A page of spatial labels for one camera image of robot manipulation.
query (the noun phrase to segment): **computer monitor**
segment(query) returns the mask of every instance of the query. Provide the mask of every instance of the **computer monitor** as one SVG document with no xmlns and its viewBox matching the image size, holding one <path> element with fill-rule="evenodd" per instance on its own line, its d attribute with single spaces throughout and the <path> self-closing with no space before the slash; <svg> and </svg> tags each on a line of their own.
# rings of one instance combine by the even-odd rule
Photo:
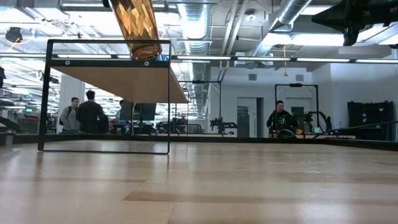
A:
<svg viewBox="0 0 398 224">
<path fill-rule="evenodd" d="M 139 121 L 142 114 L 143 121 L 155 120 L 156 103 L 138 103 L 134 108 L 134 121 Z M 120 120 L 130 121 L 132 113 L 132 103 L 123 100 L 122 109 L 120 111 Z"/>
</svg>

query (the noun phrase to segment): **fluorescent light fixture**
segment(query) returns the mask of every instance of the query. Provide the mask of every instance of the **fluorescent light fixture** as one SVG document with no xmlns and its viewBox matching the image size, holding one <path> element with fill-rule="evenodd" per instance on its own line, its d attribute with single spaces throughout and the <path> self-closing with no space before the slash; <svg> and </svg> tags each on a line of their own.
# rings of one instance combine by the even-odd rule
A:
<svg viewBox="0 0 398 224">
<path fill-rule="evenodd" d="M 45 54 L 0 54 L 0 57 L 17 57 L 17 58 L 45 58 Z"/>
<path fill-rule="evenodd" d="M 357 59 L 356 63 L 396 63 L 398 60 L 388 60 L 388 59 Z"/>
<path fill-rule="evenodd" d="M 292 39 L 294 45 L 343 46 L 342 34 L 297 34 Z"/>
<path fill-rule="evenodd" d="M 25 109 L 25 106 L 3 106 L 6 109 Z"/>
<path fill-rule="evenodd" d="M 177 43 L 213 43 L 212 40 L 177 40 Z"/>
<path fill-rule="evenodd" d="M 298 62 L 349 62 L 350 59 L 343 58 L 298 58 Z"/>
<path fill-rule="evenodd" d="M 180 60 L 231 60 L 231 57 L 228 56 L 177 56 L 177 59 Z"/>
<path fill-rule="evenodd" d="M 110 55 L 58 55 L 60 58 L 111 58 Z"/>
<path fill-rule="evenodd" d="M 118 55 L 118 58 L 130 59 L 130 55 Z"/>
<path fill-rule="evenodd" d="M 182 60 L 182 63 L 210 63 L 209 60 Z"/>
<path fill-rule="evenodd" d="M 63 7 L 104 7 L 103 4 L 100 3 L 63 3 Z"/>
<path fill-rule="evenodd" d="M 238 57 L 237 60 L 257 61 L 257 62 L 288 62 L 290 58 L 277 57 Z"/>
</svg>

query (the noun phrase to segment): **amber glass lamp shade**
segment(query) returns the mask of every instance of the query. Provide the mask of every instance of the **amber glass lamp shade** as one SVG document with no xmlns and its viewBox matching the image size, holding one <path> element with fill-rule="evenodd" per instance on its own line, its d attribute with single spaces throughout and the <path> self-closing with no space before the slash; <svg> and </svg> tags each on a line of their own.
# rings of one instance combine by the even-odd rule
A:
<svg viewBox="0 0 398 224">
<path fill-rule="evenodd" d="M 159 40 L 151 0 L 109 0 L 125 40 Z M 131 57 L 147 60 L 162 53 L 160 44 L 128 44 Z"/>
</svg>

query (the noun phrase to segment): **smoke detector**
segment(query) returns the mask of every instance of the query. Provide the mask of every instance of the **smoke detector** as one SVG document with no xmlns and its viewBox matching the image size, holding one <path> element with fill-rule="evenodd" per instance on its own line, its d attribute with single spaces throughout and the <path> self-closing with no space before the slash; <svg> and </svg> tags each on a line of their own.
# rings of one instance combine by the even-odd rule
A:
<svg viewBox="0 0 398 224">
<path fill-rule="evenodd" d="M 246 21 L 251 22 L 256 19 L 256 16 L 254 15 L 255 10 L 254 9 L 248 9 L 244 13 L 246 15 Z"/>
</svg>

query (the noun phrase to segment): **man with backpack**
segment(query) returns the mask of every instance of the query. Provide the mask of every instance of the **man with backpack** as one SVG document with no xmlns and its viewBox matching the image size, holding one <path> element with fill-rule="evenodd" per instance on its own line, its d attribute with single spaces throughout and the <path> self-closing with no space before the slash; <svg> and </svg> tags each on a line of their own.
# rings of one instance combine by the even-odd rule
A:
<svg viewBox="0 0 398 224">
<path fill-rule="evenodd" d="M 76 133 L 79 132 L 80 123 L 76 119 L 76 112 L 79 106 L 79 99 L 72 98 L 72 104 L 63 109 L 60 117 L 60 125 L 63 126 L 63 133 Z"/>
</svg>

